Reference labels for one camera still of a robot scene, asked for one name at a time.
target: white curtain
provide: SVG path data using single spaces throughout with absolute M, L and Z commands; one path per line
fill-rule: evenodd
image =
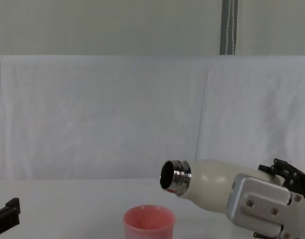
M 305 171 L 305 57 L 0 57 L 0 179 L 274 157 Z

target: bottle opening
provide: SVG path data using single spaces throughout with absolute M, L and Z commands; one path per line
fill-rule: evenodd
M 174 178 L 174 165 L 171 161 L 167 161 L 162 169 L 160 175 L 160 185 L 162 189 L 168 189 L 173 181 Z
M 160 174 L 161 188 L 177 196 L 186 192 L 191 180 L 191 168 L 186 161 L 167 161 Z

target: table surface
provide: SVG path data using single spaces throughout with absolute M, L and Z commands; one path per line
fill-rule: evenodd
M 174 239 L 251 239 L 223 214 L 161 190 L 154 179 L 0 181 L 0 208 L 20 198 L 20 225 L 0 239 L 123 239 L 122 216 L 143 204 L 169 208 Z

